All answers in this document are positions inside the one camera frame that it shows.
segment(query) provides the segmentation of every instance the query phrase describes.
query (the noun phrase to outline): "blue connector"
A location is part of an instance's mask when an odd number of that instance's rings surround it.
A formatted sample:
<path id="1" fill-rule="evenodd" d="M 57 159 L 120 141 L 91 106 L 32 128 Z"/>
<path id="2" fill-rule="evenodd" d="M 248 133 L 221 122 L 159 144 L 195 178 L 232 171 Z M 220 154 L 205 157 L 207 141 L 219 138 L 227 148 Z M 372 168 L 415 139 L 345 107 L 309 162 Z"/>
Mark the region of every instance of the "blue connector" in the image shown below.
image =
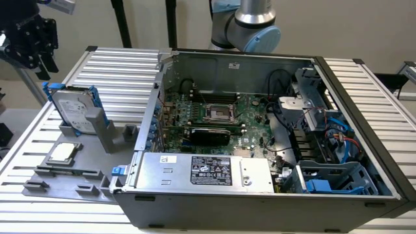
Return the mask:
<path id="1" fill-rule="evenodd" d="M 125 167 L 113 167 L 111 171 L 112 176 L 124 176 Z"/>

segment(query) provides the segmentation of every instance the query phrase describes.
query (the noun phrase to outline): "hard drive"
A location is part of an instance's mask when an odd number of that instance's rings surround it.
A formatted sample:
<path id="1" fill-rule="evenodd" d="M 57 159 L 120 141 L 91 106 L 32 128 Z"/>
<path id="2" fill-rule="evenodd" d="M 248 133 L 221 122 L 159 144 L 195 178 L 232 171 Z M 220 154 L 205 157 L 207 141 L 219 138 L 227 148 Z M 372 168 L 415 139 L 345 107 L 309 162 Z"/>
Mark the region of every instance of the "hard drive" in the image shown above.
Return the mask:
<path id="1" fill-rule="evenodd" d="M 67 126 L 72 126 L 79 133 L 96 134 L 92 123 L 87 120 L 85 114 L 89 108 L 103 108 L 99 91 L 91 86 L 80 88 L 65 86 L 60 83 L 43 83 L 48 99 L 53 102 L 56 110 Z M 105 125 L 109 124 L 104 113 Z"/>

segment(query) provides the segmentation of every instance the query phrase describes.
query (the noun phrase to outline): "white wall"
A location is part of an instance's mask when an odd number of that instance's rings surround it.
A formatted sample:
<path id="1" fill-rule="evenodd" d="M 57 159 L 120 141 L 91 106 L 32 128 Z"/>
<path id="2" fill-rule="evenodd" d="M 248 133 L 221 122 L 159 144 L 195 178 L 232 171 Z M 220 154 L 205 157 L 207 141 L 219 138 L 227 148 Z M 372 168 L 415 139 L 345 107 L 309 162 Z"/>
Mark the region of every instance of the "white wall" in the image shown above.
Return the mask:
<path id="1" fill-rule="evenodd" d="M 168 46 L 164 0 L 124 0 L 135 47 Z M 416 0 L 273 0 L 283 32 L 275 53 L 361 58 L 375 72 L 395 72 L 416 60 Z M 75 15 L 41 7 L 57 21 L 60 81 L 87 45 L 120 47 L 109 0 L 77 0 Z M 177 0 L 179 47 L 205 49 L 211 38 L 208 0 Z M 0 63 L 0 79 L 19 79 Z"/>

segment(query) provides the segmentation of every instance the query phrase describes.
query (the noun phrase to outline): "sticker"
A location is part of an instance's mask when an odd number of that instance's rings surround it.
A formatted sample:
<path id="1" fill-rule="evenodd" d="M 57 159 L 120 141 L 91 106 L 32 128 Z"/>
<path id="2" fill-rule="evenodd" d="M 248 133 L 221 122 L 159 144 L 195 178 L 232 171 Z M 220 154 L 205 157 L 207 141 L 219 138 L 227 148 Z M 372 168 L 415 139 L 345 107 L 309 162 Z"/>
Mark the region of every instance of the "sticker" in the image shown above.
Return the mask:
<path id="1" fill-rule="evenodd" d="M 160 163 L 176 163 L 176 156 L 160 156 Z"/>
<path id="2" fill-rule="evenodd" d="M 240 69 L 240 63 L 229 63 L 228 68 L 229 69 Z"/>
<path id="3" fill-rule="evenodd" d="M 191 183 L 199 185 L 233 185 L 229 157 L 192 157 Z"/>
<path id="4" fill-rule="evenodd" d="M 85 119 L 87 106 L 80 101 L 60 99 L 59 104 L 71 125 L 81 133 L 96 133 L 92 123 Z"/>

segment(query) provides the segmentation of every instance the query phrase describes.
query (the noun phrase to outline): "black pole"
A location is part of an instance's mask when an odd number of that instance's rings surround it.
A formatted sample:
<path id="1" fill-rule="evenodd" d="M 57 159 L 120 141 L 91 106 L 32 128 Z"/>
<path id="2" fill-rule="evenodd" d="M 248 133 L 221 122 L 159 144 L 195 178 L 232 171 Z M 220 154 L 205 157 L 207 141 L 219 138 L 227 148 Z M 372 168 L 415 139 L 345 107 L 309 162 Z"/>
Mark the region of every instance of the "black pole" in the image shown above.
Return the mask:
<path id="1" fill-rule="evenodd" d="M 125 19 L 123 0 L 111 0 L 111 5 L 112 5 L 112 8 L 115 9 L 115 13 L 116 13 L 116 19 L 117 19 L 117 24 L 119 24 L 123 47 L 124 48 L 132 48 L 129 27 L 128 27 L 128 21 Z"/>
<path id="2" fill-rule="evenodd" d="M 176 36 L 176 0 L 165 0 L 169 47 L 177 48 Z"/>

